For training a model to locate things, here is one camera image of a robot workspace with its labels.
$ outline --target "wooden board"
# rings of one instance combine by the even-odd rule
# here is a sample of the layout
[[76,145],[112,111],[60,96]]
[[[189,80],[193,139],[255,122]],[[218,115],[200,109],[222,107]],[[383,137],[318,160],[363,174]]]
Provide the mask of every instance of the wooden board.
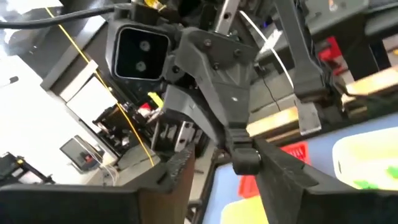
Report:
[[[398,66],[380,71],[354,83],[346,85],[349,93],[368,95],[398,85]],[[343,104],[355,100],[353,97],[343,95]],[[246,128],[251,137],[271,131],[275,128],[297,122],[299,114],[297,108],[291,107],[276,114],[270,115],[249,124]]]

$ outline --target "yellow object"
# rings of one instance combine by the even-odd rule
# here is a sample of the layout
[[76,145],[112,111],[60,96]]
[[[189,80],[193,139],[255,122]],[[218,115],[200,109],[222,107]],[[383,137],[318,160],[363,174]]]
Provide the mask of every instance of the yellow object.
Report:
[[163,4],[160,3],[158,0],[145,0],[145,4],[154,9],[160,9],[163,7]]
[[163,100],[159,97],[157,93],[150,92],[148,96],[156,103],[159,108],[163,107]]
[[387,128],[340,139],[333,146],[336,177],[357,189],[366,181],[379,189],[398,190],[398,179],[386,171],[398,166],[398,127]]
[[[51,13],[50,9],[48,9],[47,7],[45,8],[45,10],[47,11],[47,13],[54,18],[54,15]],[[79,52],[79,54],[81,55],[81,57],[87,62],[89,63],[90,61],[88,60],[88,58],[86,57],[86,55],[80,50],[79,46],[77,46],[76,42],[72,39],[72,37],[68,34],[68,32],[63,28],[62,25],[58,25],[59,28],[62,30],[62,32],[65,34],[65,36],[68,38],[68,40],[72,43],[72,45],[76,48],[76,50]],[[109,93],[112,95],[111,91],[109,90],[109,88],[106,86],[104,80],[101,78],[100,73],[95,70],[95,75],[98,78],[98,80],[102,83],[102,85],[109,91]],[[142,142],[142,139],[140,138],[140,136],[138,135],[138,132],[136,131],[135,127],[132,125],[129,117],[127,116],[126,112],[124,112],[123,107],[120,105],[119,102],[116,103],[116,105],[118,106],[120,112],[122,112],[123,116],[126,118],[127,122],[129,123],[132,131],[134,132],[134,134],[137,136],[137,139],[139,141],[139,143],[141,144],[142,148],[144,149],[145,153],[147,154],[150,163],[152,164],[152,166],[155,166],[154,161],[152,160],[152,157],[149,154],[148,149],[145,147],[144,143]]]
[[221,224],[268,224],[260,196],[230,203],[221,212]]

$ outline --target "yellow container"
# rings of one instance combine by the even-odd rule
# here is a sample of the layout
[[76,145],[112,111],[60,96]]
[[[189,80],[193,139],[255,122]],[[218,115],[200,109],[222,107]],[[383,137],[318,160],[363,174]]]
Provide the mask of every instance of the yellow container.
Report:
[[260,196],[230,203],[221,213],[221,224],[268,224]]
[[379,189],[398,190],[398,179],[387,173],[398,167],[398,128],[387,128],[340,139],[333,146],[336,177],[360,189],[355,181],[376,184]]

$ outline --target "electronic device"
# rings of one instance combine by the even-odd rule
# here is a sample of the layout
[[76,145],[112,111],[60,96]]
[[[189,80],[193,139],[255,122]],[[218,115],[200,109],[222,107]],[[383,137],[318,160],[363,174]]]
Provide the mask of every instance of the electronic device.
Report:
[[72,165],[80,173],[97,168],[102,161],[104,151],[97,151],[91,144],[76,135],[67,141],[60,150],[72,160]]

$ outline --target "white wall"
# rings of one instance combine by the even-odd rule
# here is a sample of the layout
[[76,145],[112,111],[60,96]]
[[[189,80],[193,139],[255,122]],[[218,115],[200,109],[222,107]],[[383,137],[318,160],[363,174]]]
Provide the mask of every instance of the white wall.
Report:
[[0,153],[24,156],[45,175],[61,184],[83,184],[79,174],[60,150],[74,135],[90,144],[95,140],[40,87],[42,79],[19,57],[0,60],[0,79],[18,76],[19,81],[0,88]]

